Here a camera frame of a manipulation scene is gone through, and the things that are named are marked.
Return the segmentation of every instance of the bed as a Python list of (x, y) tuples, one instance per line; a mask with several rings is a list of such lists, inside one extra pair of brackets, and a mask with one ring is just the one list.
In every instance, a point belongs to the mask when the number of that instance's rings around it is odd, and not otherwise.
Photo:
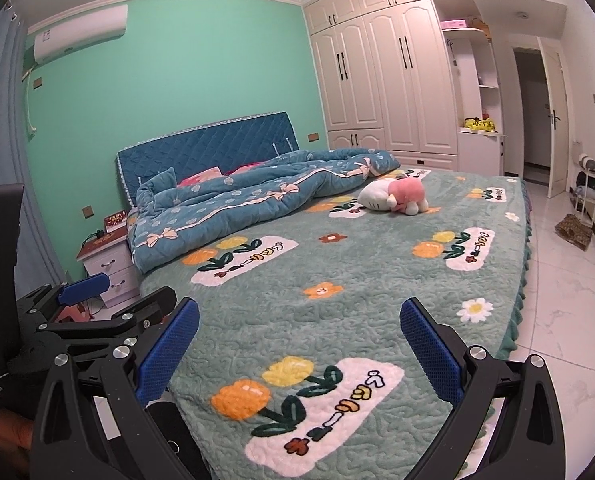
[[(244, 155), (228, 140), (237, 135)], [(206, 160), (198, 147), (216, 139), (221, 152)], [(507, 358), (530, 202), (518, 179), (294, 148), (288, 116), (268, 114), (119, 153), (142, 293), (168, 285), (200, 306), (169, 389), (214, 478), (401, 480), (450, 411), (402, 336), (401, 303), (416, 296), (466, 344)], [(242, 176), (176, 187), (263, 159)], [(430, 209), (363, 208), (356, 198), (373, 178), (423, 179)]]

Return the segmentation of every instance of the pink box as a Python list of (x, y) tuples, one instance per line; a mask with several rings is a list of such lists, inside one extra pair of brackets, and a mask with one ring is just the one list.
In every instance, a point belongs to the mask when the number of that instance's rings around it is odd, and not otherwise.
[(466, 20), (452, 20), (450, 22), (439, 22), (442, 29), (446, 28), (468, 28)]

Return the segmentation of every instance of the nightstand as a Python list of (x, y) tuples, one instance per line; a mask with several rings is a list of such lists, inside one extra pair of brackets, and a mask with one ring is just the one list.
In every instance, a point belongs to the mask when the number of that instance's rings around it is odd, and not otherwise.
[(107, 308), (124, 302), (129, 304), (129, 300), (134, 302), (139, 298), (137, 269), (133, 265), (127, 237), (124, 226), (86, 242), (77, 254), (77, 261), (84, 264), (89, 276), (104, 272), (110, 278), (110, 287), (101, 295)]

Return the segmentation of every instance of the green bedspread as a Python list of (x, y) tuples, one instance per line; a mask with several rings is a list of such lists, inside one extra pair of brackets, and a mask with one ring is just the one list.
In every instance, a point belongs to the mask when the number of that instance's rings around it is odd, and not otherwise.
[(199, 303), (170, 390), (221, 480), (402, 480), (450, 411), (402, 335), (416, 296), (467, 345), (515, 348), (530, 252), (523, 184), (442, 171), (414, 217), (328, 197), (153, 271)]

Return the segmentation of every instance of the blue comforter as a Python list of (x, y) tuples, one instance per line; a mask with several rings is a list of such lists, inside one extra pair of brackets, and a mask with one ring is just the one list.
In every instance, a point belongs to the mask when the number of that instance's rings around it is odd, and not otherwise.
[(246, 173), (177, 187), (173, 168), (142, 184), (130, 226), (133, 261), (146, 273), (190, 250), (258, 222), (285, 216), (312, 198), (360, 186), (399, 167), (388, 152), (298, 150)]

